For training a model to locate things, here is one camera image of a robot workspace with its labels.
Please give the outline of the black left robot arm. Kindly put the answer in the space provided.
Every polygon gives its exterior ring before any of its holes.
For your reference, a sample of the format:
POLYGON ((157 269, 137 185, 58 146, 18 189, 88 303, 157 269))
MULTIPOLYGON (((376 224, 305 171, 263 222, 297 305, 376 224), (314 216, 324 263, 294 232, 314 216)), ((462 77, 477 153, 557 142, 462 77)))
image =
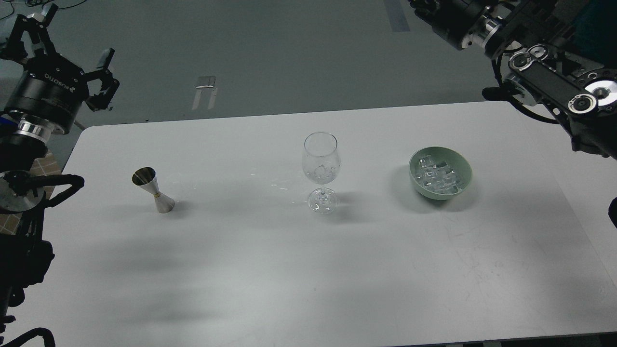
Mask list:
POLYGON ((15 321, 9 309, 21 305, 25 290, 44 281, 55 255, 43 239, 45 211, 84 187, 78 175, 35 175, 53 134, 66 135, 81 106, 102 111, 120 82, 110 71, 114 49, 106 49, 91 72, 59 53, 48 26, 60 11, 52 0, 39 13, 12 13, 1 20, 1 58, 23 68, 1 110, 1 215, 18 217, 13 233, 1 235, 1 332, 15 321))

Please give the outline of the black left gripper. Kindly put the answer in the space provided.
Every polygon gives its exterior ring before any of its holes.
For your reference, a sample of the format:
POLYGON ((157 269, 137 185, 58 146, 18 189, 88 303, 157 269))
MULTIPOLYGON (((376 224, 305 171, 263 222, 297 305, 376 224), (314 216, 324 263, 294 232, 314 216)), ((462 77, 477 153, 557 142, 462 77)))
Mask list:
POLYGON ((21 115, 50 121, 54 133, 68 134, 84 101, 92 111, 104 110, 121 84, 110 70, 114 48, 104 50, 97 67, 88 73, 57 53, 48 26, 58 10, 57 4, 45 4, 40 13, 14 13, 2 18, 1 59, 26 63, 4 110, 13 119, 21 115), (31 59, 24 37, 31 42, 31 59), (90 95, 87 82, 95 80, 101 82, 100 91, 90 95))

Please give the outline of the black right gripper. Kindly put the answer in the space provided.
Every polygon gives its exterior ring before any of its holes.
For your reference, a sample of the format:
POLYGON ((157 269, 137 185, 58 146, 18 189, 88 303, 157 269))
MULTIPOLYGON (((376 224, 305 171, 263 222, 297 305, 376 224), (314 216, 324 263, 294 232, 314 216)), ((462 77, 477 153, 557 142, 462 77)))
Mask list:
POLYGON ((491 0, 411 0, 418 18, 456 50, 470 47, 489 21, 491 0))

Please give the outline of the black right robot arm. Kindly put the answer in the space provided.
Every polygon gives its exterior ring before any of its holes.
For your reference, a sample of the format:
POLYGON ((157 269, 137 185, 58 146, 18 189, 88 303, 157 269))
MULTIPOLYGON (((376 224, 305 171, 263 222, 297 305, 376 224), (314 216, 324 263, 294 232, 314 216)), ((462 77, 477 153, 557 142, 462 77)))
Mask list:
POLYGON ((411 0, 414 13, 461 51, 491 59, 504 101, 534 120, 558 124, 572 150, 617 156, 614 0, 411 0))

